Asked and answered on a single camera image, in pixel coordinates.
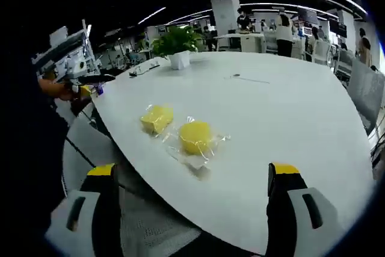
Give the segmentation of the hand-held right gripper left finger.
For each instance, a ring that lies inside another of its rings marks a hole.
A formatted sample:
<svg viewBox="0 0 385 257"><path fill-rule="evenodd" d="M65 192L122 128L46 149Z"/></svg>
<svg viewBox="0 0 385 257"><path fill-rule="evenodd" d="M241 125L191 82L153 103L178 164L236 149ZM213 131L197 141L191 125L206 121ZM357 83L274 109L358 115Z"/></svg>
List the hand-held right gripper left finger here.
<svg viewBox="0 0 385 257"><path fill-rule="evenodd" d="M116 167L91 169L52 212L45 237L61 256L122 256Z"/></svg>

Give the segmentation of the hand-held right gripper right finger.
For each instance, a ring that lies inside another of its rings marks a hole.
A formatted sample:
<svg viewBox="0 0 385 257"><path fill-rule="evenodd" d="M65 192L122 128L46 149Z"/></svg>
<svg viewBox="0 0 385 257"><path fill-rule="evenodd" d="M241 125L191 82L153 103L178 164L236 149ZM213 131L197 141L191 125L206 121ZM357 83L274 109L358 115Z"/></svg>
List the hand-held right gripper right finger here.
<svg viewBox="0 0 385 257"><path fill-rule="evenodd" d="M325 256L342 235L337 209L296 167L268 168L266 256Z"/></svg>

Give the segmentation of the person's left hand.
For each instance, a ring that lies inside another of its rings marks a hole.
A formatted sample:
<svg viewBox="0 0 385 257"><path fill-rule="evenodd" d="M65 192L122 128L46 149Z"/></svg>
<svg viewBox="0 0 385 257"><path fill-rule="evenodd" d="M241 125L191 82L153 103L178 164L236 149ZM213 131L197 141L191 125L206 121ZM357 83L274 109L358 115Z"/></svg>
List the person's left hand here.
<svg viewBox="0 0 385 257"><path fill-rule="evenodd" d="M71 101L78 93L71 82L53 82L48 79L39 79L38 84L42 92L49 97L59 98L62 101Z"/></svg>

